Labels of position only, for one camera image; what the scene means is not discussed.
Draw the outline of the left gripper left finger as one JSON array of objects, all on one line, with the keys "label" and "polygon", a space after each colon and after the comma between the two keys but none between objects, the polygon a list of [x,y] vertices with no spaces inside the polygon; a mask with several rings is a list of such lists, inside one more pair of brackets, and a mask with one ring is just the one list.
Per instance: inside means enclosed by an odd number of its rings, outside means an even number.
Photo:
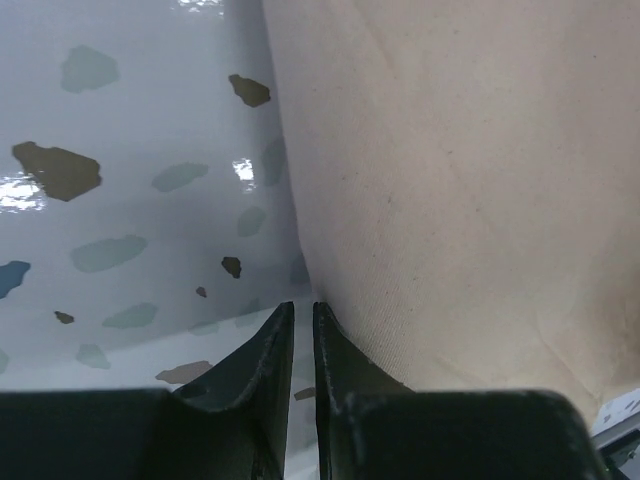
[{"label": "left gripper left finger", "polygon": [[281,479],[294,305],[174,390],[8,392],[4,479]]}]

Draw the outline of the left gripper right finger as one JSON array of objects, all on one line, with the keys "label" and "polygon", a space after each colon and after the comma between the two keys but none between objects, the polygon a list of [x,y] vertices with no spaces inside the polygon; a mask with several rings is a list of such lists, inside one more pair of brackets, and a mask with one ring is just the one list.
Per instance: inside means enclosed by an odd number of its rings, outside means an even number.
[{"label": "left gripper right finger", "polygon": [[577,410],[547,390],[414,392],[313,306],[324,479],[605,479]]}]

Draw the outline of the beige cloth mat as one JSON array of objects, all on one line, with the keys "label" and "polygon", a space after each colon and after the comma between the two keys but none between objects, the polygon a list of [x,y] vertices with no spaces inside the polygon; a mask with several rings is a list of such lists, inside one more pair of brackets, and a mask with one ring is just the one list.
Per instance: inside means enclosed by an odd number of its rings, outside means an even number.
[{"label": "beige cloth mat", "polygon": [[268,1],[318,297],[415,390],[639,409],[639,5]]}]

